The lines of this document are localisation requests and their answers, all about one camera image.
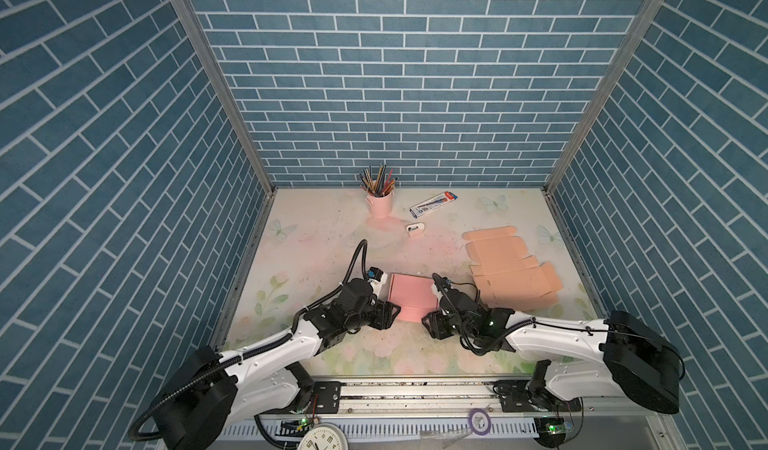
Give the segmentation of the pink paper box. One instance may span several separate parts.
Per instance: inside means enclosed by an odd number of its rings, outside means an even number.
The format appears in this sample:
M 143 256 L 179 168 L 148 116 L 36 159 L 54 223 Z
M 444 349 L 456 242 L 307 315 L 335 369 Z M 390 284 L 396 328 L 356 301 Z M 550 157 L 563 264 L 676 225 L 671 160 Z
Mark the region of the pink paper box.
M 409 323 L 420 323 L 439 308 L 434 281 L 423 276 L 393 274 L 388 301 L 400 308 L 396 319 Z

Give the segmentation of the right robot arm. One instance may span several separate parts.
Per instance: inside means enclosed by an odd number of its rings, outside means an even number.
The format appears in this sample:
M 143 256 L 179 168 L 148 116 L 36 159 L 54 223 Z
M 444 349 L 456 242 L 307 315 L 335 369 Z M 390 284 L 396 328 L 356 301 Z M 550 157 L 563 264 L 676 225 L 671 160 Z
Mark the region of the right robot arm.
M 627 312 L 581 321 L 538 317 L 490 308 L 450 289 L 421 323 L 432 338 L 456 336 L 476 356 L 505 351 L 533 363 L 524 392 L 537 409 L 625 397 L 652 412 L 679 411 L 684 364 L 678 350 Z

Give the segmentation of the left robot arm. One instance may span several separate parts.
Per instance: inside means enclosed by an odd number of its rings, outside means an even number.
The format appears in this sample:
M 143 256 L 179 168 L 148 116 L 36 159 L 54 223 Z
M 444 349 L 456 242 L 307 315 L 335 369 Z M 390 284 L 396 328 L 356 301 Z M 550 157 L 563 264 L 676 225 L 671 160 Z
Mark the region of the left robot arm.
M 355 278 L 299 310 L 291 326 L 239 350 L 197 350 L 128 430 L 133 442 L 206 449 L 232 424 L 273 410 L 302 409 L 315 385 L 301 363 L 364 327 L 389 329 L 400 306 L 378 282 Z

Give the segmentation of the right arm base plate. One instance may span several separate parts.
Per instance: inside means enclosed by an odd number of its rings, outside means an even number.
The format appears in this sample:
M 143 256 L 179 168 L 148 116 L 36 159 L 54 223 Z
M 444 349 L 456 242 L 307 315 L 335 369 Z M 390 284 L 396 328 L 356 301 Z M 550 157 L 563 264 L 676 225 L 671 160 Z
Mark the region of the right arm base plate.
M 499 380 L 492 385 L 492 391 L 504 413 L 573 413 L 583 409 L 581 399 L 561 400 L 543 387 L 531 390 L 526 380 Z

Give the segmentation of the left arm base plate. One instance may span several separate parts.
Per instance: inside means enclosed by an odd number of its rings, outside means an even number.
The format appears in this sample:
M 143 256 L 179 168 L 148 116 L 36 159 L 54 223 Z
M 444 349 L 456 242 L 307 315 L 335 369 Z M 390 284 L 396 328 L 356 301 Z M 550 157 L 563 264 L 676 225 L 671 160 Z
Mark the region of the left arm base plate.
M 341 403 L 340 381 L 318 381 L 312 389 L 300 389 L 287 406 L 266 411 L 266 414 L 337 414 Z

